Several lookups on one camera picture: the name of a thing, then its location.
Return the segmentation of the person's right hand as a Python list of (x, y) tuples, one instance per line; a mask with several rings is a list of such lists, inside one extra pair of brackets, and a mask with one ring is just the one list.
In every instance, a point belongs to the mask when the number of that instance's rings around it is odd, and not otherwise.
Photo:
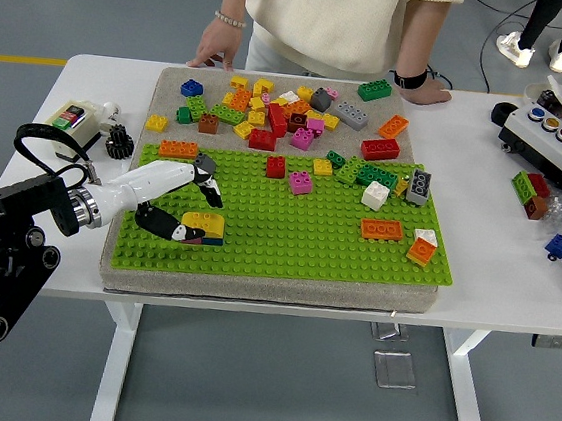
[(239, 50), (242, 30), (224, 21), (214, 19), (204, 30), (196, 48), (195, 57), (186, 65), (193, 68), (216, 67), (221, 64), (226, 71), (234, 69), (233, 60)]

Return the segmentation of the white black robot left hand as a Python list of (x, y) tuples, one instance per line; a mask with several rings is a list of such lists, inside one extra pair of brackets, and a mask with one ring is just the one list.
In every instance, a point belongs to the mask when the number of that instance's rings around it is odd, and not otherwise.
[(208, 204), (222, 206), (222, 199), (214, 174), (214, 161), (205, 158), (191, 164), (156, 160), (121, 175), (104, 185), (88, 185), (96, 205), (92, 211), (92, 227), (107, 225), (125, 210), (135, 213), (137, 225), (165, 240), (195, 240), (205, 237), (205, 231), (186, 226), (173, 215), (150, 203), (190, 183), (196, 184)]

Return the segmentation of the person's left hand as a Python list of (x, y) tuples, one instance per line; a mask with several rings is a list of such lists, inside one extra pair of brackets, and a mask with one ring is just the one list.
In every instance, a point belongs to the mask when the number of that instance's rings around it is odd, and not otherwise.
[(398, 91), (405, 101), (420, 106), (442, 104), (452, 99), (446, 86), (441, 81), (432, 78), (426, 79), (418, 89), (402, 89), (399, 87)]

